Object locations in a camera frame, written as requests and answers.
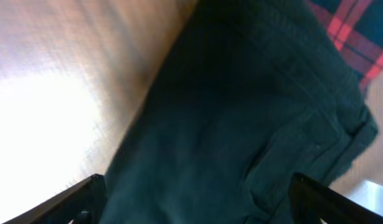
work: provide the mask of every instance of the wooden floor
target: wooden floor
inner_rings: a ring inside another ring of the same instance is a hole
[[[106,171],[195,1],[0,0],[0,223]]]

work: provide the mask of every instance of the red and blue plaid shirt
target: red and blue plaid shirt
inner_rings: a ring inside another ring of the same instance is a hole
[[[365,90],[383,70],[383,0],[307,0]]]

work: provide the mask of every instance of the dark blue jeans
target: dark blue jeans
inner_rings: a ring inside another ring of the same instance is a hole
[[[203,0],[108,170],[102,223],[292,223],[291,175],[329,185],[376,134],[303,1]]]

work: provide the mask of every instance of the jeans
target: jeans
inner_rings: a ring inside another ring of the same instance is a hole
[[[292,223],[292,174],[329,185],[376,134],[302,0],[202,0],[106,174],[102,223]]]

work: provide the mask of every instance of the plaid fabric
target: plaid fabric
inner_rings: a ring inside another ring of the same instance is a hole
[[[365,90],[383,70],[383,0],[306,0]]]

